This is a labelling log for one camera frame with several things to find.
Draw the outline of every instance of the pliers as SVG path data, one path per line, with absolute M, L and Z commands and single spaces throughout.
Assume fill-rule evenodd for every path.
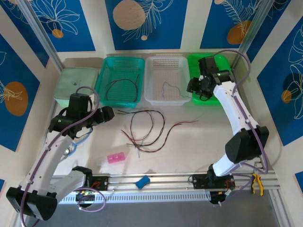
M 258 183 L 259 183 L 260 195 L 263 196 L 263 195 L 264 195 L 264 187 L 263 187 L 263 184 L 262 184 L 262 182 L 261 182 L 261 176 L 260 176 L 260 175 L 257 175 L 257 174 L 253 174 L 253 175 L 252 175 L 252 183 L 251 183 L 251 188 L 250 188 L 250 190 L 251 190 L 251 192 L 252 192 L 253 194 L 256 193 L 256 192 L 255 192 L 255 182 L 256 182 L 256 180 L 257 180 Z

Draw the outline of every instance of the green plastic tray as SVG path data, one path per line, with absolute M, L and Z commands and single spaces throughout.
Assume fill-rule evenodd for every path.
M 199 69 L 199 65 L 198 65 L 198 60 L 200 60 L 201 58 L 204 58 L 204 57 L 212 56 L 212 55 L 213 55 L 213 53 L 193 53 L 187 57 L 189 75 L 190 75 L 191 79 L 194 77 L 197 77 L 197 78 L 200 77 L 200 69 Z M 214 60 L 216 61 L 216 64 L 217 64 L 219 70 L 231 71 L 229 62 L 228 62 L 227 58 L 225 58 L 224 56 L 218 54 L 214 57 Z M 221 105 L 219 100 L 215 96 L 211 97 L 209 100 L 204 102 L 204 101 L 200 100 L 200 97 L 197 94 L 193 94 L 193 103 L 196 105 Z

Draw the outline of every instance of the pink object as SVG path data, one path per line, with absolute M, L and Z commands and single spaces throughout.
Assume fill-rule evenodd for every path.
M 107 156 L 107 161 L 109 164 L 124 161 L 124 160 L 125 160 L 124 152 L 120 152 L 120 153 L 116 153 L 116 154 Z

